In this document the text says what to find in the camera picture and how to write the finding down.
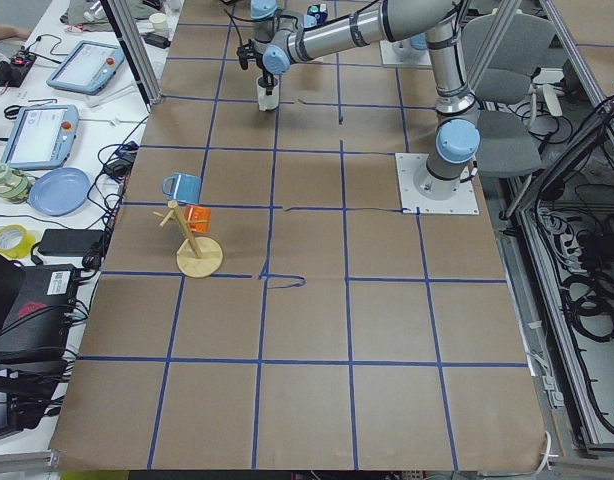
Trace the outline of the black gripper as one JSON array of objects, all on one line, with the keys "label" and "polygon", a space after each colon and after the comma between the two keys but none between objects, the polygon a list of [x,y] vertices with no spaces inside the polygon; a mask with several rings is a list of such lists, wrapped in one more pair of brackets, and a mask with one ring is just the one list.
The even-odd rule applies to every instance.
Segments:
[{"label": "black gripper", "polygon": [[269,73],[264,70],[263,55],[266,47],[267,44],[264,42],[260,42],[256,39],[249,39],[246,43],[241,43],[238,46],[236,53],[242,70],[247,70],[251,61],[254,61],[256,66],[262,70],[260,86],[266,89],[267,95],[272,95],[275,88],[275,77],[269,75]]}]

